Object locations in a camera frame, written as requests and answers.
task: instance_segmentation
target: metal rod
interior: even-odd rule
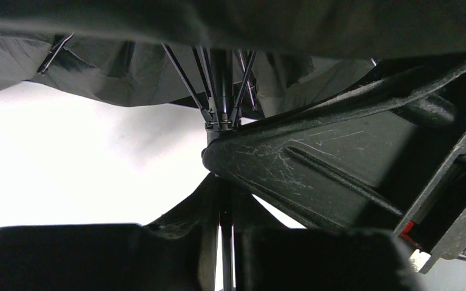
[[[73,36],[74,36],[74,32],[63,37],[60,40],[60,42],[58,42],[51,48],[51,50],[49,51],[49,54],[46,57],[46,60],[40,65],[40,68],[38,69],[37,73],[39,73],[40,75],[43,75],[47,72],[47,70],[49,69],[49,66],[54,61],[55,57],[58,55],[61,49],[63,49],[63,47],[67,44],[67,42],[72,39]]]
[[[211,68],[210,68],[210,57],[208,56],[208,52],[206,51],[206,49],[204,47],[201,47],[201,54],[203,55],[203,61],[204,61],[204,71],[206,72],[206,80],[208,82],[208,86],[209,86],[209,91],[210,91],[210,94],[211,94],[211,97],[212,97],[212,108],[213,110],[215,111],[215,114],[214,114],[214,119],[215,119],[215,122],[218,124],[219,121],[218,121],[218,100],[217,100],[217,93],[215,92],[215,88],[213,86],[213,77],[211,75]]]
[[[183,83],[185,84],[185,87],[187,88],[188,92],[190,92],[190,95],[192,96],[192,99],[194,100],[195,104],[197,105],[197,108],[199,109],[199,111],[201,111],[201,114],[203,115],[204,117],[204,120],[206,122],[211,122],[212,121],[212,116],[210,115],[210,113],[203,107],[203,105],[201,104],[201,102],[199,101],[199,99],[197,99],[197,93],[195,92],[194,90],[194,87],[192,86],[192,84],[190,83],[190,80],[188,79],[188,77],[186,76],[183,68],[181,67],[180,65],[180,62],[178,62],[178,59],[176,58],[176,56],[174,55],[174,52],[172,51],[172,49],[166,45],[166,44],[161,44],[161,46],[163,47],[163,49],[165,49],[165,52],[167,53],[167,56],[169,57],[169,59],[171,60],[172,64],[174,65],[174,67],[176,68],[176,71],[178,72],[179,76],[181,77],[181,79],[183,80]]]
[[[224,291],[233,290],[233,246],[232,246],[232,207],[231,207],[231,185],[222,180],[220,185],[223,187],[223,192],[219,193],[219,221],[222,234],[222,271]]]
[[[240,65],[242,66],[242,72],[245,73],[245,71],[246,71],[246,60],[245,60],[244,53],[243,53],[242,50],[238,51],[238,57],[240,58]],[[255,93],[252,91],[253,87],[254,86],[252,85],[252,82],[251,82],[251,74],[249,74],[248,93],[249,93],[249,99],[251,100],[252,110],[255,111],[255,110],[258,109],[258,105],[256,104]]]
[[[201,59],[199,58],[199,53],[197,52],[197,48],[192,47],[192,53],[194,53],[195,64],[197,65],[197,69],[199,70],[199,75],[201,75],[201,80],[203,81],[203,86],[204,86],[204,91],[206,92],[206,97],[209,99],[212,95],[210,93],[210,87],[208,86],[206,75],[204,74],[203,65],[201,64]]]
[[[256,57],[256,52],[251,51],[248,57],[248,64],[246,66],[246,70],[244,72],[244,77],[242,77],[242,84],[240,85],[240,90],[238,91],[237,99],[235,100],[235,106],[233,107],[233,111],[229,116],[229,120],[235,124],[238,118],[238,108],[240,107],[240,103],[242,102],[242,96],[246,90],[246,85],[249,80],[249,76],[251,75],[252,65],[254,64],[254,58]]]
[[[232,52],[227,50],[210,50],[210,67],[212,85],[218,100],[217,114],[221,124],[227,124],[233,109],[233,74]]]

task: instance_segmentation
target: black umbrella canopy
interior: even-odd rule
[[[0,28],[335,58],[402,58],[466,51],[466,1],[3,0]]]
[[[127,107],[164,104],[189,95],[161,44],[69,36],[0,30],[0,90],[33,81]],[[203,92],[191,47],[171,47],[196,92]],[[239,59],[234,58],[235,82],[243,73]],[[338,93],[372,67],[369,60],[259,53],[253,74],[258,101],[271,116]],[[40,74],[39,68],[45,70]]]

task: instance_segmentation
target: black fabric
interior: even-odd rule
[[[0,0],[0,28],[396,58],[466,51],[466,1]]]
[[[149,42],[75,35],[43,75],[36,73],[61,38],[0,30],[0,90],[32,81],[127,107],[164,104],[188,96],[161,45]],[[191,48],[172,48],[196,91],[203,92]],[[237,58],[234,64],[234,80],[239,82]],[[253,73],[259,103],[265,116],[272,116],[331,96],[356,82],[371,67],[370,61],[259,53]]]

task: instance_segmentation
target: red component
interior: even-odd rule
[[[415,223],[413,221],[409,221],[407,223],[407,226],[405,226],[405,228],[403,229],[403,231],[401,232],[401,237],[411,243],[413,243],[414,245],[416,245],[417,243],[413,241],[413,239],[411,239],[409,236],[408,236],[408,232],[410,232],[410,230],[413,228],[413,226],[415,225]]]
[[[405,226],[405,228],[403,229],[403,232],[402,232],[401,234],[402,234],[402,235],[407,234],[407,233],[411,230],[411,228],[412,228],[414,225],[415,225],[415,223],[414,223],[413,221],[409,221],[409,222],[407,223],[407,226]]]

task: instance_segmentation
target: umbrella rib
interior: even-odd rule
[[[199,75],[201,75],[201,80],[203,81],[203,86],[204,86],[204,91],[206,92],[206,97],[210,98],[212,96],[210,92],[210,87],[208,86],[206,76],[204,75],[203,65],[201,64],[201,59],[199,58],[199,54],[195,47],[192,47],[192,53],[194,53],[195,64],[197,65],[197,69],[199,70]]]
[[[240,90],[238,91],[237,99],[235,100],[235,106],[233,107],[233,111],[229,116],[229,120],[232,121],[233,124],[237,121],[238,118],[238,108],[240,103],[242,102],[242,97],[246,90],[246,85],[248,83],[249,77],[251,75],[252,65],[254,64],[254,58],[256,57],[256,52],[251,51],[248,57],[248,63],[246,66],[246,70],[244,71],[244,76],[242,77],[242,84],[240,85]]]
[[[205,120],[206,122],[211,122],[211,121],[212,121],[212,116],[211,116],[210,113],[203,107],[203,105],[201,104],[201,102],[200,102],[199,99],[197,98],[197,93],[195,92],[194,87],[193,87],[192,84],[190,83],[190,80],[188,79],[187,75],[185,74],[183,68],[181,67],[180,62],[178,61],[178,59],[177,59],[176,56],[174,55],[174,52],[173,52],[172,49],[171,49],[168,45],[166,45],[166,44],[161,44],[161,46],[163,47],[163,49],[164,49],[165,52],[167,53],[167,56],[168,56],[169,59],[171,60],[172,65],[174,65],[174,68],[176,69],[176,71],[178,72],[179,76],[181,77],[181,80],[183,80],[183,83],[185,84],[185,87],[187,88],[188,92],[189,92],[190,95],[192,96],[192,99],[194,100],[195,104],[197,105],[197,109],[199,109],[199,111],[201,111],[201,114],[203,115],[204,120]]]
[[[215,110],[215,122],[218,124],[218,100],[217,100],[217,93],[215,92],[215,87],[213,86],[213,76],[211,75],[211,66],[210,66],[210,58],[208,56],[208,52],[204,47],[201,47],[201,54],[203,55],[203,61],[204,61],[204,71],[206,72],[206,80],[209,84],[210,88],[210,94],[213,100],[213,109]]]
[[[240,59],[240,65],[242,66],[242,70],[245,72],[246,60],[245,60],[244,53],[242,52],[242,50],[238,50],[238,58]],[[256,97],[254,96],[254,93],[252,91],[254,86],[252,85],[252,82],[251,82],[251,74],[249,74],[247,86],[248,86],[249,99],[251,99],[252,110],[256,111],[258,108],[256,105],[256,100],[255,100]]]

